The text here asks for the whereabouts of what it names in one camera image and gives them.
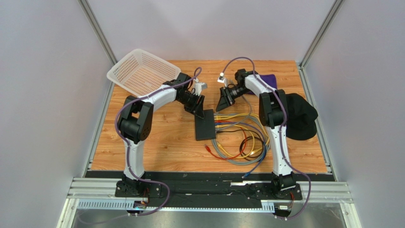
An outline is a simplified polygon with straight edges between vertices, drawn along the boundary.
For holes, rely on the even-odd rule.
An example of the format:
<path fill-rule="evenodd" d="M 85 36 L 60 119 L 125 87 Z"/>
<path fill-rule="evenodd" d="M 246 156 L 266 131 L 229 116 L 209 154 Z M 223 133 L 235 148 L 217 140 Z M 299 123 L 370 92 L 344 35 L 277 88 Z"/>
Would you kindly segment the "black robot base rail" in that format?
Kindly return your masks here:
<path fill-rule="evenodd" d="M 242 208 L 256 209 L 261 200 L 302 200 L 308 179 L 294 174 L 295 187 L 287 190 L 275 184 L 270 173 L 254 173 L 242 179 L 231 172 L 157 172 L 147 171 L 143 182 L 126 177 L 122 171 L 88 171 L 95 180 L 111 179 L 114 197 L 141 198 L 150 207 L 166 208 Z"/>

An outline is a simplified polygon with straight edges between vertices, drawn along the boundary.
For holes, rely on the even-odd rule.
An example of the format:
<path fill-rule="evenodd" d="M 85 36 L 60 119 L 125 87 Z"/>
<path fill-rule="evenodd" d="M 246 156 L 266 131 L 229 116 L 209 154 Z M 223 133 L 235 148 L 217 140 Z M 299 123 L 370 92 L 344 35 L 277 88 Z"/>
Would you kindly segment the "black network switch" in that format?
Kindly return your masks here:
<path fill-rule="evenodd" d="M 204 118 L 194 117 L 194 131 L 196 141 L 216 139 L 214 110 L 204 110 Z"/>

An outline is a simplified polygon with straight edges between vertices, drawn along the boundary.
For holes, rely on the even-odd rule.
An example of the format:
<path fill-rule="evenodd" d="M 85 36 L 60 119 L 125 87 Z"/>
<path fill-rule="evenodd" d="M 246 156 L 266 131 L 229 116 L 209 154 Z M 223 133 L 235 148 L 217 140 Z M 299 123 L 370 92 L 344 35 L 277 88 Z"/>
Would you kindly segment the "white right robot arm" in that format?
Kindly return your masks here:
<path fill-rule="evenodd" d="M 290 196 L 290 192 L 296 187 L 296 180 L 288 156 L 286 94 L 283 90 L 268 85 L 254 70 L 237 70 L 235 80 L 235 86 L 220 89 L 216 111 L 232 106 L 236 98 L 248 91 L 252 91 L 259 98 L 259 120 L 269 134 L 273 157 L 274 179 L 271 181 L 271 193 L 279 199 Z"/>

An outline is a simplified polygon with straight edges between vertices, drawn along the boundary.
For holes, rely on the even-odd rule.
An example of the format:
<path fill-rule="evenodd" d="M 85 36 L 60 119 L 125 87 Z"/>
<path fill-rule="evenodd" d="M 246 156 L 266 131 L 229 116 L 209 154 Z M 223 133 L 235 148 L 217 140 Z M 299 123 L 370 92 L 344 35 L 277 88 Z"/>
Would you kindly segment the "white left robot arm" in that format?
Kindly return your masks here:
<path fill-rule="evenodd" d="M 125 143 L 125 170 L 116 184 L 115 196 L 141 197 L 151 185 L 163 186 L 161 182 L 146 180 L 144 168 L 145 141 L 152 130 L 153 115 L 164 105 L 177 101 L 184 105 L 186 112 L 197 118 L 204 118 L 204 96 L 189 91 L 195 83 L 193 77 L 180 73 L 174 80 L 164 82 L 155 91 L 142 97 L 128 96 L 116 116 L 115 127 Z"/>

